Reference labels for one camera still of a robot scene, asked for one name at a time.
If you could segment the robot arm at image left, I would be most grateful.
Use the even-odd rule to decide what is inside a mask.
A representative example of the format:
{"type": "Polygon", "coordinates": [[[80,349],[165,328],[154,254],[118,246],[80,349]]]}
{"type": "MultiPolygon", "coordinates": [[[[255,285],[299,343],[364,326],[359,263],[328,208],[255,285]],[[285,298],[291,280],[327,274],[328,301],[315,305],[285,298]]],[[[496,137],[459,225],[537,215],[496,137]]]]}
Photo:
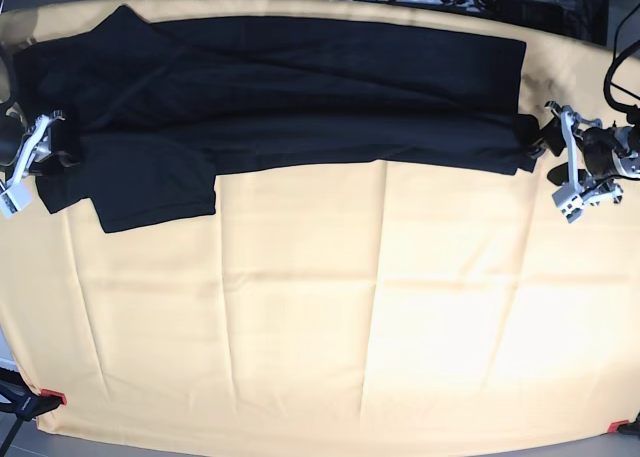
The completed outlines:
{"type": "Polygon", "coordinates": [[[9,94],[1,102],[1,171],[8,188],[26,176],[49,176],[78,165],[83,157],[73,120],[55,110],[29,123],[18,112],[18,79],[10,54],[1,47],[9,94]]]}

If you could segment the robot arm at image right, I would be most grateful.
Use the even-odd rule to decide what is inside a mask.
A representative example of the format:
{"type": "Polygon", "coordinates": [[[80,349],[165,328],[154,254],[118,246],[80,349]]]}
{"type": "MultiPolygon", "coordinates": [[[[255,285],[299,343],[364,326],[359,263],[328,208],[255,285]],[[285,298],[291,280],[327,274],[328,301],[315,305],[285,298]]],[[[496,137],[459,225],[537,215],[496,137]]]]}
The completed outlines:
{"type": "Polygon", "coordinates": [[[625,115],[625,126],[612,124],[605,128],[601,120],[586,119],[569,105],[555,101],[545,104],[552,120],[540,131],[531,155],[538,157],[549,151],[558,157],[567,153],[567,161],[551,169],[547,180],[557,187],[552,195],[554,204],[570,223],[589,206],[604,201],[619,204],[623,189],[618,181],[639,179],[639,107],[621,103],[612,94],[617,89],[639,98],[613,82],[618,68],[638,51],[638,42],[622,51],[615,50],[603,80],[605,101],[611,109],[625,115]]]}

